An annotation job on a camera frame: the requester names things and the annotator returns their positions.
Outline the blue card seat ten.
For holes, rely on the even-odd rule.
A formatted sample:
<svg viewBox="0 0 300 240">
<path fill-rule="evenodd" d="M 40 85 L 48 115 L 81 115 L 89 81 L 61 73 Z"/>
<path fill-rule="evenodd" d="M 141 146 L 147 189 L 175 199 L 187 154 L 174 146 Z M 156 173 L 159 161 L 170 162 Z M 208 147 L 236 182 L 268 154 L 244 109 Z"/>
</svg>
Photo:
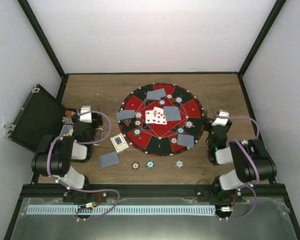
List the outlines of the blue card seat ten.
<svg viewBox="0 0 300 240">
<path fill-rule="evenodd" d="M 195 145 L 195 140 L 192 135 L 188 134 L 178 134 L 177 135 L 177 144 L 179 146 L 193 148 Z"/>
</svg>

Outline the blue white chip seat nine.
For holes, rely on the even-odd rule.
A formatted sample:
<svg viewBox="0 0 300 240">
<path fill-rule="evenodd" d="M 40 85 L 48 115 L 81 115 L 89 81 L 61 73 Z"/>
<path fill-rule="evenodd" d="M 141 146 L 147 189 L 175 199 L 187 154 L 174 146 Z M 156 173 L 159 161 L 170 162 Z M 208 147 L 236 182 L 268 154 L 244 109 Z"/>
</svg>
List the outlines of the blue white chip seat nine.
<svg viewBox="0 0 300 240">
<path fill-rule="evenodd" d="M 186 128 L 192 128 L 192 127 L 193 127 L 193 123 L 192 123 L 191 121 L 187 121 L 187 122 L 185 123 L 185 127 L 186 127 Z"/>
</svg>

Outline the blue playing card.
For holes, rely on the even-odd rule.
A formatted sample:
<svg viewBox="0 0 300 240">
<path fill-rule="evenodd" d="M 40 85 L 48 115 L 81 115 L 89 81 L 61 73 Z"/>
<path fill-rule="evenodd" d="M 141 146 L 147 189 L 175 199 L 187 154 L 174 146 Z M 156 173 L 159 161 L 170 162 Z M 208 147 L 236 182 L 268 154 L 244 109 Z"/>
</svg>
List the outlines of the blue playing card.
<svg viewBox="0 0 300 240">
<path fill-rule="evenodd" d="M 126 120 L 131 119 L 135 117 L 135 111 L 134 110 L 121 110 L 116 113 L 116 119 L 119 120 Z"/>
<path fill-rule="evenodd" d="M 152 92 L 152 95 L 154 98 L 162 98 L 162 97 L 165 97 L 166 96 L 166 91 L 164 88 L 160 88 L 160 89 L 157 89 L 157 90 L 154 90 Z"/>
</svg>

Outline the blue orange chip stack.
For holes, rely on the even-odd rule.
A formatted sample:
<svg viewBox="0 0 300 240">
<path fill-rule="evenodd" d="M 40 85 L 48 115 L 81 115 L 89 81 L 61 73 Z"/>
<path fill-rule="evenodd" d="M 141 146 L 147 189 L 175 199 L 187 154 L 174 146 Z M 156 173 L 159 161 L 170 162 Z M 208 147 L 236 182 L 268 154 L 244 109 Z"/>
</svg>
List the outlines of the blue orange chip stack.
<svg viewBox="0 0 300 240">
<path fill-rule="evenodd" d="M 175 167 L 180 169 L 180 168 L 183 168 L 184 167 L 184 162 L 182 160 L 177 160 L 175 162 Z"/>
</svg>

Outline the blue white chip seat seven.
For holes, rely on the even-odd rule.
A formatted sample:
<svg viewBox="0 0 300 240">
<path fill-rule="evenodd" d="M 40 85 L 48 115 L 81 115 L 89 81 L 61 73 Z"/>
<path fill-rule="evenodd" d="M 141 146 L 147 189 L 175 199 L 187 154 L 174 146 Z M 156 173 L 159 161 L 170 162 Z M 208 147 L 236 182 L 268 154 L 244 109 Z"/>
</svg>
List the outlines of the blue white chip seat seven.
<svg viewBox="0 0 300 240">
<path fill-rule="evenodd" d="M 182 99 L 180 96 L 178 96 L 178 97 L 175 98 L 175 101 L 176 101 L 177 103 L 182 103 L 182 102 L 183 102 L 183 99 Z"/>
</svg>

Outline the teal chip seat two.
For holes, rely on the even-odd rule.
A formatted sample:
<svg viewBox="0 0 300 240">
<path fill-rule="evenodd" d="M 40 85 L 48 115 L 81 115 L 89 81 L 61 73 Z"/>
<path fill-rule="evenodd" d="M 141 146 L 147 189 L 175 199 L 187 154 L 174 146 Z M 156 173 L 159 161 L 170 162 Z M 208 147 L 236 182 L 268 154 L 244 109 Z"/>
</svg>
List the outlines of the teal chip seat two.
<svg viewBox="0 0 300 240">
<path fill-rule="evenodd" d="M 133 131 L 133 134 L 134 134 L 135 136 L 139 136 L 139 135 L 141 134 L 141 130 L 138 129 L 138 128 L 136 128 L 136 129 Z"/>
</svg>

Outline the blue white chip seat three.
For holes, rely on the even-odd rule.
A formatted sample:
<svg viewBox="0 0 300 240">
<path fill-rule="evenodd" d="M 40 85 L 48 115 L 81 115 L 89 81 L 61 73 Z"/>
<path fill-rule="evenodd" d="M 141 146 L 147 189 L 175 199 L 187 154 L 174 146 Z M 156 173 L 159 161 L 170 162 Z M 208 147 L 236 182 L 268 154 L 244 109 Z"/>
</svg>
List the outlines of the blue white chip seat three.
<svg viewBox="0 0 300 240">
<path fill-rule="evenodd" d="M 135 113 L 135 118 L 136 119 L 140 119 L 142 117 L 142 113 L 141 112 L 136 112 Z"/>
</svg>

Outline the brown 100 chip stack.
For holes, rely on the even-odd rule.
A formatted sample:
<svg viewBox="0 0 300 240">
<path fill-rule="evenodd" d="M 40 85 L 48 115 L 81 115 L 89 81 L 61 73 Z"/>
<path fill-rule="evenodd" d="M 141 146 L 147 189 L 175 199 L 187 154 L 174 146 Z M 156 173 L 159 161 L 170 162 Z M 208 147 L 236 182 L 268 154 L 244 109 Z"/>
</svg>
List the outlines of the brown 100 chip stack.
<svg viewBox="0 0 300 240">
<path fill-rule="evenodd" d="M 137 170 L 140 167 L 138 162 L 133 162 L 131 166 L 134 170 Z"/>
</svg>

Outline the teal chip seat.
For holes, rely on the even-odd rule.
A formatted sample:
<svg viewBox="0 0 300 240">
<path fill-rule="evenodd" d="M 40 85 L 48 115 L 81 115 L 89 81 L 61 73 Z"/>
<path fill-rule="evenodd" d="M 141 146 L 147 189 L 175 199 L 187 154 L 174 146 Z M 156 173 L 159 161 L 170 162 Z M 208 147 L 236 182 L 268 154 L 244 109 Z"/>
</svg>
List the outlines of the teal chip seat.
<svg viewBox="0 0 300 240">
<path fill-rule="evenodd" d="M 158 101 L 159 105 L 164 106 L 166 104 L 166 101 L 161 99 Z"/>
</svg>

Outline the teal chip stack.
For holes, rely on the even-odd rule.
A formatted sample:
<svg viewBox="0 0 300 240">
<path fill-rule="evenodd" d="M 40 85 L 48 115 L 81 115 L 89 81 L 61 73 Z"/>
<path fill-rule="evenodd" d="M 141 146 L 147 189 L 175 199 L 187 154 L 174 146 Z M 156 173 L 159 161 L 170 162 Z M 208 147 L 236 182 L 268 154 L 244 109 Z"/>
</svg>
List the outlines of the teal chip stack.
<svg viewBox="0 0 300 240">
<path fill-rule="evenodd" d="M 146 166 L 148 169 L 153 169 L 154 166 L 155 166 L 155 163 L 154 163 L 154 161 L 152 161 L 152 160 L 148 160 L 148 161 L 146 162 L 145 166 Z"/>
</svg>

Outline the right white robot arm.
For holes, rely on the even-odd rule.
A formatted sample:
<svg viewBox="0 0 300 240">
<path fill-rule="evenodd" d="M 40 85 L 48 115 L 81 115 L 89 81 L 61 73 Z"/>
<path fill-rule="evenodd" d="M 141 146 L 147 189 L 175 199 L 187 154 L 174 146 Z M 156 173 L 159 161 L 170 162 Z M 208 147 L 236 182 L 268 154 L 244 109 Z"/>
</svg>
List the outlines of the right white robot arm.
<svg viewBox="0 0 300 240">
<path fill-rule="evenodd" d="M 222 112 L 216 118 L 205 117 L 202 120 L 203 130 L 208 132 L 206 144 L 208 160 L 213 165 L 233 164 L 234 169 L 215 177 L 211 191 L 213 198 L 219 202 L 226 200 L 235 190 L 252 187 L 277 176 L 277 166 L 260 139 L 260 128 L 256 120 L 245 117 L 254 123 L 256 134 L 253 139 L 239 141 L 228 140 L 228 132 L 233 119 Z"/>
</svg>

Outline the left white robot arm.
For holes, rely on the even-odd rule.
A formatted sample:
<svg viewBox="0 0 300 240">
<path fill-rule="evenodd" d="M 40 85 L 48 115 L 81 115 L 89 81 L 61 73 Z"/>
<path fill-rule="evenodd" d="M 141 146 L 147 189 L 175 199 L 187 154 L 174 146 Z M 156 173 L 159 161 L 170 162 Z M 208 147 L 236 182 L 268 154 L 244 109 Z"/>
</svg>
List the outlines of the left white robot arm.
<svg viewBox="0 0 300 240">
<path fill-rule="evenodd" d="M 86 163 L 90 160 L 95 145 L 95 136 L 103 125 L 102 116 L 91 112 L 90 106 L 83 106 L 71 117 L 72 127 L 62 127 L 60 137 L 44 135 L 31 162 L 34 174 L 52 177 L 66 188 L 75 188 L 79 201 L 87 202 L 92 196 L 89 179 L 77 172 L 71 162 Z"/>
</svg>

